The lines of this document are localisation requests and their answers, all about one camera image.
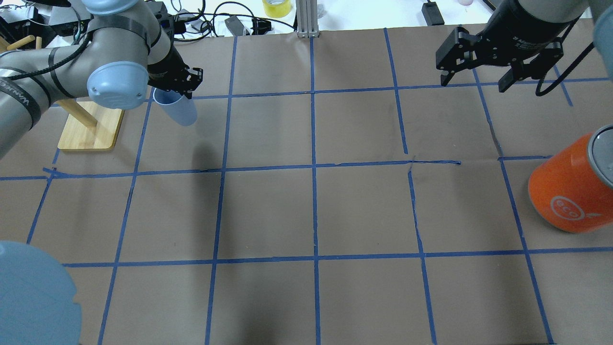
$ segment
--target yellow tape roll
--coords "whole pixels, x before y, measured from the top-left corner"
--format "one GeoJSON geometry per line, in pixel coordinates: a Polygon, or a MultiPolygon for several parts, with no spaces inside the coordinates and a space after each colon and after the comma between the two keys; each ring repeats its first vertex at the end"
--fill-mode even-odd
{"type": "Polygon", "coordinates": [[[292,9],[292,3],[289,0],[262,0],[262,3],[264,12],[270,18],[285,17],[292,9]]]}

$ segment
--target orange cup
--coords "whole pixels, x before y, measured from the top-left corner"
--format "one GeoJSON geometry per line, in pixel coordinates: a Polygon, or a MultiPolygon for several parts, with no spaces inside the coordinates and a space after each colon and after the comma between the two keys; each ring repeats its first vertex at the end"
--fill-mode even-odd
{"type": "Polygon", "coordinates": [[[561,230],[586,233],[613,223],[613,125],[536,168],[528,191],[539,214],[561,230]]]}

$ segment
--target blue tape line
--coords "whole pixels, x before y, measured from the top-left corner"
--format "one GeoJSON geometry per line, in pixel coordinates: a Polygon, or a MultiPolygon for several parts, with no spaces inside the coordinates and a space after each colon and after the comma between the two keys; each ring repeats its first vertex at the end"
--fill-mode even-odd
{"type": "Polygon", "coordinates": [[[211,322],[213,320],[213,301],[215,297],[215,280],[217,277],[217,261],[219,255],[219,237],[221,234],[221,215],[224,202],[224,189],[226,186],[226,167],[228,162],[228,143],[230,140],[230,116],[232,114],[232,92],[234,90],[234,71],[236,68],[236,48],[238,37],[234,37],[234,45],[232,47],[232,65],[230,68],[230,89],[228,91],[228,109],[226,114],[226,138],[224,140],[224,158],[221,168],[221,181],[219,183],[219,200],[217,203],[217,223],[215,225],[215,244],[213,246],[213,265],[211,267],[211,282],[208,289],[208,309],[207,323],[205,330],[205,345],[209,345],[211,341],[211,322]]]}
{"type": "Polygon", "coordinates": [[[269,257],[269,258],[233,258],[217,259],[218,265],[233,265],[241,263],[271,263],[271,262],[305,262],[313,261],[315,257],[269,257]]]}
{"type": "Polygon", "coordinates": [[[0,177],[0,181],[29,181],[29,180],[46,180],[47,176],[9,176],[0,177]]]}
{"type": "MultiPolygon", "coordinates": [[[[560,71],[558,70],[558,66],[554,65],[554,71],[555,71],[555,75],[558,76],[558,78],[560,77],[560,71]]],[[[560,87],[562,87],[562,92],[564,92],[564,96],[566,97],[566,101],[568,102],[568,105],[573,107],[573,100],[571,99],[570,95],[568,94],[568,90],[566,89],[566,85],[564,85],[564,82],[560,83],[560,87]]]]}
{"type": "Polygon", "coordinates": [[[49,192],[49,188],[51,187],[52,181],[53,181],[53,175],[47,178],[47,185],[45,186],[45,191],[42,193],[42,197],[40,198],[39,207],[36,209],[36,213],[34,214],[34,220],[32,221],[30,232],[28,233],[28,239],[26,240],[27,244],[30,244],[30,242],[32,242],[32,237],[34,236],[34,230],[36,230],[36,225],[38,224],[38,219],[40,217],[40,211],[42,210],[43,204],[45,204],[45,199],[47,198],[47,193],[49,192]]]}
{"type": "Polygon", "coordinates": [[[251,168],[227,168],[226,171],[295,170],[295,169],[310,169],[312,167],[313,165],[254,166],[251,168]]]}
{"type": "Polygon", "coordinates": [[[335,260],[382,260],[395,258],[421,258],[420,253],[399,253],[399,254],[348,254],[348,255],[322,255],[320,260],[335,261],[335,260]]]}
{"type": "Polygon", "coordinates": [[[247,97],[271,97],[271,96],[295,96],[308,95],[310,91],[291,91],[291,92],[271,92],[271,93],[245,93],[240,95],[232,95],[232,98],[247,98],[247,97]]]}
{"type": "Polygon", "coordinates": [[[107,328],[107,320],[109,318],[109,309],[111,307],[111,299],[113,298],[113,288],[115,287],[116,277],[117,266],[114,266],[113,273],[111,273],[111,283],[109,284],[109,291],[107,292],[107,302],[104,305],[104,312],[102,313],[102,323],[100,324],[100,333],[98,334],[98,345],[102,345],[102,339],[104,339],[104,330],[107,328]]]}
{"type": "Polygon", "coordinates": [[[424,243],[422,242],[421,235],[419,234],[419,222],[417,221],[417,209],[416,209],[416,197],[415,186],[413,185],[413,172],[409,170],[409,189],[411,190],[411,207],[413,209],[413,222],[415,223],[415,235],[417,236],[417,247],[419,248],[419,254],[422,264],[422,278],[424,280],[424,293],[425,304],[428,309],[428,321],[430,323],[430,337],[432,338],[432,344],[437,345],[436,341],[436,327],[434,324],[434,312],[432,311],[432,298],[430,296],[430,283],[428,282],[428,271],[425,264],[426,255],[424,254],[424,243]]]}
{"type": "MultiPolygon", "coordinates": [[[[519,159],[540,159],[539,156],[535,158],[524,157],[506,157],[505,160],[519,160],[519,159]]],[[[387,166],[387,165],[407,165],[411,163],[416,164],[452,164],[461,165],[461,161],[455,160],[399,160],[399,161],[366,161],[366,162],[353,162],[353,163],[321,163],[316,164],[317,168],[341,168],[348,166],[387,166]]],[[[154,175],[172,175],[172,174],[211,174],[220,172],[242,172],[242,171],[268,171],[268,170],[293,170],[293,169],[311,169],[313,165],[279,165],[279,166],[252,166],[245,168],[226,168],[226,169],[207,169],[207,170],[162,170],[162,171],[139,171],[139,172],[122,172],[116,174],[68,174],[66,172],[57,171],[54,169],[43,168],[43,171],[49,174],[53,174],[54,179],[110,179],[116,177],[132,177],[132,176],[154,176],[154,175]]],[[[23,176],[23,177],[0,177],[2,180],[45,180],[45,176],[23,176]]]]}
{"type": "Polygon", "coordinates": [[[517,211],[517,204],[515,203],[515,197],[513,196],[513,190],[511,189],[511,183],[509,181],[509,175],[506,172],[506,166],[504,165],[504,161],[500,161],[500,168],[502,169],[502,174],[504,177],[504,184],[506,184],[506,190],[509,193],[509,200],[511,202],[511,207],[513,208],[513,215],[515,216],[515,223],[517,224],[517,231],[519,232],[519,238],[522,241],[522,247],[524,249],[526,263],[528,265],[528,271],[530,272],[530,279],[532,280],[532,286],[535,291],[536,303],[538,304],[538,309],[541,313],[541,319],[543,320],[543,327],[545,329],[545,334],[547,335],[547,341],[549,342],[549,344],[554,344],[554,337],[552,336],[551,329],[549,328],[549,321],[547,320],[547,314],[545,313],[543,299],[541,298],[541,292],[538,287],[538,282],[536,281],[536,274],[534,271],[534,267],[532,266],[532,259],[530,258],[530,252],[528,251],[528,244],[526,243],[526,239],[524,237],[524,229],[522,228],[522,222],[519,219],[519,212],[517,211]]]}
{"type": "Polygon", "coordinates": [[[531,254],[598,253],[613,252],[613,247],[529,249],[528,251],[531,254]]]}
{"type": "Polygon", "coordinates": [[[446,87],[441,85],[410,85],[410,86],[401,86],[398,87],[399,90],[418,90],[421,88],[451,88],[451,87],[475,87],[477,83],[459,83],[459,84],[449,84],[446,87]]]}
{"type": "Polygon", "coordinates": [[[115,266],[113,267],[113,273],[111,274],[111,282],[109,284],[109,292],[107,294],[107,302],[104,306],[104,313],[102,315],[102,324],[100,327],[100,333],[98,334],[98,345],[102,345],[102,341],[104,339],[104,332],[106,330],[107,318],[109,316],[109,308],[111,304],[111,299],[113,298],[113,289],[115,288],[115,278],[117,277],[117,267],[119,263],[119,259],[121,256],[121,249],[123,247],[123,239],[126,234],[126,225],[128,224],[128,215],[130,214],[130,207],[132,206],[132,197],[134,196],[134,188],[136,186],[137,174],[136,172],[139,170],[140,164],[140,154],[143,150],[143,144],[145,142],[145,134],[147,133],[147,125],[149,124],[149,115],[151,113],[151,102],[153,100],[153,88],[151,89],[149,95],[149,101],[147,103],[147,111],[145,112],[145,120],[143,121],[143,128],[140,134],[139,148],[136,153],[136,159],[134,162],[134,170],[131,174],[132,182],[130,184],[130,192],[128,193],[128,200],[126,201],[126,210],[123,215],[123,220],[121,221],[121,231],[119,235],[119,240],[117,242],[117,250],[115,251],[115,266]]]}
{"type": "Polygon", "coordinates": [[[398,77],[396,75],[396,66],[394,65],[394,54],[392,54],[392,45],[389,42],[389,34],[387,28],[383,29],[385,34],[385,42],[387,45],[387,54],[389,55],[389,63],[392,66],[392,79],[394,80],[394,94],[396,96],[396,108],[398,110],[398,122],[400,123],[400,136],[402,137],[402,149],[405,151],[405,155],[409,154],[409,150],[406,146],[406,133],[405,122],[402,116],[402,106],[400,105],[400,92],[398,92],[398,77]]]}
{"type": "MultiPolygon", "coordinates": [[[[315,91],[315,47],[310,38],[311,91],[315,91]]],[[[313,274],[315,292],[315,343],[321,345],[321,309],[319,302],[319,237],[318,237],[318,203],[317,203],[317,150],[315,93],[311,94],[311,162],[313,164],[313,274]]]]}
{"type": "Polygon", "coordinates": [[[485,101],[485,95],[483,94],[483,88],[481,87],[481,82],[479,81],[479,75],[477,74],[477,70],[473,70],[474,80],[477,82],[477,89],[479,90],[479,97],[481,98],[481,104],[483,105],[483,110],[485,111],[485,118],[487,119],[487,123],[490,126],[490,132],[492,134],[492,139],[494,140],[494,144],[496,145],[496,149],[498,150],[498,156],[503,157],[504,152],[502,146],[500,145],[500,141],[496,137],[496,131],[494,130],[494,124],[492,122],[492,117],[490,116],[490,111],[487,107],[487,102],[485,101]]]}
{"type": "Polygon", "coordinates": [[[172,260],[172,261],[147,261],[147,262],[118,262],[118,267],[147,267],[147,266],[190,266],[211,265],[213,260],[172,260]]]}
{"type": "Polygon", "coordinates": [[[478,252],[434,252],[425,253],[427,258],[449,258],[449,257],[491,257],[498,255],[523,255],[523,250],[482,250],[478,252]]]}
{"type": "MultiPolygon", "coordinates": [[[[584,247],[584,248],[553,248],[529,249],[530,254],[565,254],[565,253],[600,253],[613,252],[613,247],[584,247]]],[[[346,255],[318,255],[319,261],[340,260],[387,260],[409,258],[447,258],[447,257],[491,257],[503,255],[524,255],[523,250],[482,250],[474,252],[425,252],[420,253],[392,253],[392,254],[346,254],[346,255]]],[[[217,259],[217,265],[239,265],[242,263],[276,263],[276,262],[308,262],[315,260],[315,256],[301,257],[262,257],[262,258],[231,258],[217,259]]],[[[186,266],[186,265],[212,265],[214,260],[173,260],[173,261],[145,261],[145,262],[84,262],[63,263],[64,267],[135,267],[135,266],[186,266]]]]}
{"type": "Polygon", "coordinates": [[[578,82],[608,82],[609,78],[576,78],[565,79],[564,83],[578,83],[578,82]]]}
{"type": "Polygon", "coordinates": [[[393,87],[367,87],[367,88],[340,88],[334,90],[314,90],[313,93],[347,93],[347,92],[374,92],[374,91],[392,91],[393,87]]]}
{"type": "Polygon", "coordinates": [[[226,99],[229,98],[228,95],[219,95],[219,96],[193,96],[192,99],[226,99]]]}
{"type": "Polygon", "coordinates": [[[356,162],[356,163],[323,163],[323,164],[317,164],[317,167],[318,168],[339,168],[339,167],[347,167],[347,166],[407,165],[411,163],[462,165],[461,161],[455,161],[455,160],[435,160],[435,161],[399,160],[399,161],[367,161],[367,162],[356,162]]]}
{"type": "MultiPolygon", "coordinates": [[[[576,83],[576,82],[605,82],[608,78],[578,78],[578,79],[566,79],[564,83],[576,83]]],[[[545,83],[552,83],[553,80],[545,80],[545,83]]],[[[522,80],[516,84],[537,84],[537,80],[522,80]]],[[[498,86],[497,82],[480,83],[482,87],[498,86]]],[[[452,88],[452,87],[475,87],[477,83],[457,83],[449,84],[446,87],[441,85],[404,85],[398,86],[399,90],[412,90],[421,88],[452,88]]],[[[344,88],[344,89],[331,89],[331,90],[315,90],[312,88],[310,91],[292,91],[292,92],[272,92],[272,93],[246,93],[242,95],[214,95],[214,96],[194,96],[193,99],[225,99],[225,98],[248,98],[248,97],[266,97],[266,96],[286,96],[286,95],[304,95],[308,93],[347,93],[347,92],[373,92],[373,91],[392,91],[395,87],[373,87],[373,88],[344,88]]]]}
{"type": "Polygon", "coordinates": [[[165,171],[139,171],[138,176],[154,176],[154,175],[180,175],[180,174],[211,174],[221,172],[221,169],[208,170],[165,170],[165,171]]]}
{"type": "Polygon", "coordinates": [[[53,165],[58,163],[58,158],[59,158],[59,149],[55,149],[55,156],[53,156],[53,165]]]}
{"type": "Polygon", "coordinates": [[[92,268],[92,267],[115,267],[114,262],[84,262],[84,263],[63,263],[63,267],[68,268],[92,268]]]}
{"type": "Polygon", "coordinates": [[[514,161],[514,160],[548,160],[553,156],[514,156],[500,157],[498,161],[514,161]]]}
{"type": "Polygon", "coordinates": [[[53,175],[54,179],[110,179],[114,177],[132,177],[134,173],[124,172],[121,174],[68,174],[66,172],[57,171],[55,169],[42,168],[46,173],[53,175]]]}

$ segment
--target gray lid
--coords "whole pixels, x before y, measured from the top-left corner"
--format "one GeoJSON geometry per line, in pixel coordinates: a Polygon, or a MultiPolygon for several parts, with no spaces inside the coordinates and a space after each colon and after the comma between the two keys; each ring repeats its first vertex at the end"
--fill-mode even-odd
{"type": "Polygon", "coordinates": [[[596,175],[613,188],[613,125],[604,126],[594,133],[587,153],[596,175]]]}

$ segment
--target robotic arm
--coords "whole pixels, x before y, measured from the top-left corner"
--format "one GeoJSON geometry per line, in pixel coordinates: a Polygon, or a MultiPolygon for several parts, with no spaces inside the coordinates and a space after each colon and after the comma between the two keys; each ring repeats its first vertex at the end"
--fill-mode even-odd
{"type": "Polygon", "coordinates": [[[202,69],[183,62],[146,2],[83,3],[94,18],[81,46],[0,55],[0,158],[58,100],[89,96],[104,107],[133,109],[147,85],[188,98],[200,85],[202,69]]]}
{"type": "MultiPolygon", "coordinates": [[[[500,92],[518,80],[529,77],[542,80],[564,55],[562,43],[568,32],[558,36],[572,28],[588,5],[596,22],[594,45],[613,79],[611,4],[613,0],[505,0],[483,31],[471,35],[459,26],[436,51],[436,68],[442,71],[441,85],[446,86],[455,73],[483,64],[510,67],[498,81],[500,92]]],[[[594,45],[588,46],[582,55],[594,45]]],[[[538,96],[546,93],[537,91],[538,96]]]]}

